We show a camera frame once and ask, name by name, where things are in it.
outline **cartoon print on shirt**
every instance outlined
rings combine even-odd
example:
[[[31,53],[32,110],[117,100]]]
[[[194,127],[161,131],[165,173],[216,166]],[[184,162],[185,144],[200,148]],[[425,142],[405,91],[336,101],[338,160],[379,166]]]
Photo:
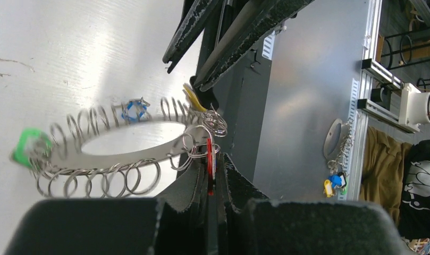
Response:
[[[410,201],[403,200],[404,203],[413,209],[430,211],[430,161],[411,163],[404,191],[410,194]]]

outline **brown pants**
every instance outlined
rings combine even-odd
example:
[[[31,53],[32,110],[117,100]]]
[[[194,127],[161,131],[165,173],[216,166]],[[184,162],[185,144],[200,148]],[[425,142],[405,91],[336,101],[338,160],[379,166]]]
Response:
[[[404,158],[409,143],[397,142],[384,132],[368,127],[360,199],[381,205],[399,224]]]

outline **hole in plate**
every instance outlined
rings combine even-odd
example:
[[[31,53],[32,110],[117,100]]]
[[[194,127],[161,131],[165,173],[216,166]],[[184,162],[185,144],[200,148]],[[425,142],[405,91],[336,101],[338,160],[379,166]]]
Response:
[[[337,124],[337,126],[334,129],[333,133],[329,133],[331,135],[331,140],[329,144],[327,145],[327,154],[330,155],[332,152],[334,152],[335,147],[339,143],[340,140],[340,133],[341,133],[341,124]]]
[[[145,150],[174,140],[185,130],[177,122],[149,122],[110,130],[88,141],[82,152],[90,155],[118,155]]]

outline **person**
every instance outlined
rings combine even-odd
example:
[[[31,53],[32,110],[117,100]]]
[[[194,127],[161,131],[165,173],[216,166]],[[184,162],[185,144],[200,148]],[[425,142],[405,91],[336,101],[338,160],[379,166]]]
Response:
[[[360,198],[380,204],[402,237],[430,238],[430,140],[411,145],[368,127]]]

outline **black shirt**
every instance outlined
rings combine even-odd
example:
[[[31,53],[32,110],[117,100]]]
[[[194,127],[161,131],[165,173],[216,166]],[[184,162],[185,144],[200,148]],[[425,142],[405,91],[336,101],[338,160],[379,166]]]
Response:
[[[404,159],[398,230],[406,239],[430,238],[430,140],[412,146]]]

